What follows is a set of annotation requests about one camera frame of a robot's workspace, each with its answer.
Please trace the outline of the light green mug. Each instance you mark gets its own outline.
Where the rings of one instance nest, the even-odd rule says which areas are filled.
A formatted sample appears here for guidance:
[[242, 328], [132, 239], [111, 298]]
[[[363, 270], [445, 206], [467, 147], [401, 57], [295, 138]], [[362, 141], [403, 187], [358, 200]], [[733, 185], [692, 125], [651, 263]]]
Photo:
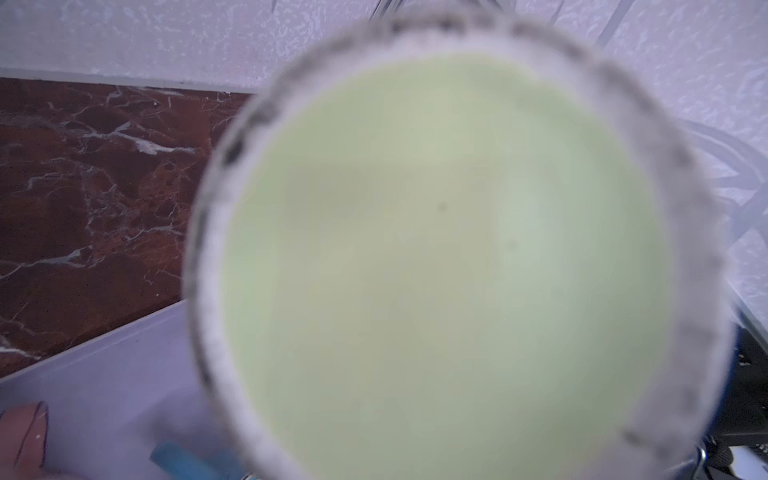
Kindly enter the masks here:
[[183, 268], [197, 368], [260, 479], [670, 479], [731, 369], [722, 228], [602, 52], [409, 8], [222, 137]]

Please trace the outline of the pink patterned mug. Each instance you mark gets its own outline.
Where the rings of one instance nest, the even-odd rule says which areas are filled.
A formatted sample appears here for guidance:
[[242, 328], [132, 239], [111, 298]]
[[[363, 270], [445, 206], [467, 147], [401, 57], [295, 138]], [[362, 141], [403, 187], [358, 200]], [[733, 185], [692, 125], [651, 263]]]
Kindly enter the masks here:
[[48, 406], [36, 402], [1, 413], [1, 478], [42, 479], [46, 472]]

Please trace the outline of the lavender plastic tray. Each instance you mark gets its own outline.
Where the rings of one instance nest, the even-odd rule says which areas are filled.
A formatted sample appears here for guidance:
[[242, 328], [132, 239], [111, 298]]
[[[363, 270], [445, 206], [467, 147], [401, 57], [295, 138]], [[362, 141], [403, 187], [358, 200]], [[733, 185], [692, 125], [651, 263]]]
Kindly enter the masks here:
[[175, 442], [207, 461], [234, 460], [194, 364], [177, 303], [1, 381], [1, 406], [44, 402], [44, 465], [81, 479], [164, 479], [150, 459]]

